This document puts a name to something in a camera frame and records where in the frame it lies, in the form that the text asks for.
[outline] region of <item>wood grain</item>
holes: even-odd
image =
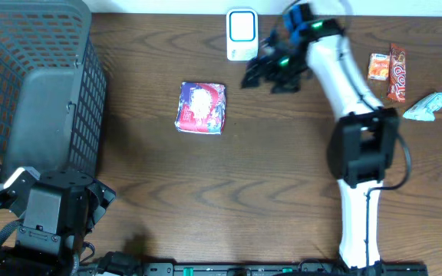
[[[274,17],[261,17],[261,36]],[[403,113],[442,91],[442,18],[353,18],[355,59],[396,42],[407,49]],[[240,90],[243,63],[226,60],[225,18],[216,15],[94,15],[91,38],[110,75],[98,178],[117,201],[87,237],[97,256],[126,250],[185,261],[335,258],[341,237],[337,184],[325,148],[332,111],[319,82],[271,95]],[[182,81],[228,87],[221,136],[178,133]],[[369,83],[383,97],[385,83]],[[403,120],[411,181],[385,192],[379,245],[387,261],[423,261],[442,275],[442,110],[433,123]],[[397,148],[387,182],[404,172]],[[0,211],[0,229],[12,220]]]

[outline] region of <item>orange snack packet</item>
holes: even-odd
[[[388,99],[405,102],[405,50],[391,45]]]
[[[369,59],[368,79],[385,81],[390,71],[390,56],[386,54],[371,54]]]

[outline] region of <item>green led light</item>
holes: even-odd
[[[312,28],[321,28],[321,27],[323,27],[323,21],[312,24]]]
[[[286,67],[288,66],[288,64],[289,64],[289,57],[285,57],[279,62],[279,65],[282,67]]]

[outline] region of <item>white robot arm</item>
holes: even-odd
[[[397,112],[384,109],[373,95],[335,19],[316,19],[308,4],[296,5],[283,18],[291,45],[272,31],[262,43],[267,55],[249,63],[242,87],[256,87],[265,77],[275,82],[273,93],[296,92],[301,73],[315,73],[336,121],[327,161],[342,198],[340,256],[349,270],[379,265],[378,200],[380,190],[392,189],[383,186],[384,172],[395,141],[403,143]]]
[[[348,116],[350,113],[366,114],[382,107],[382,103],[373,95],[364,82],[352,52],[349,40],[340,34],[321,38],[308,46],[308,67],[312,69],[322,84],[325,96],[334,111],[335,120]],[[342,67],[348,68],[351,80],[345,75]],[[364,100],[372,105],[368,107],[354,91],[352,81]],[[383,181],[366,181],[352,188],[344,179],[337,180],[342,201],[342,240],[339,252],[342,260],[349,268],[364,268],[366,262],[366,240],[368,240],[369,264],[380,261],[377,244],[378,198],[380,191],[370,194],[369,204],[369,237],[366,237],[366,201],[370,188],[382,187]]]

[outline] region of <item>laundry basket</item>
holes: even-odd
[[[0,188],[19,166],[94,175],[106,81],[81,0],[0,0]]]

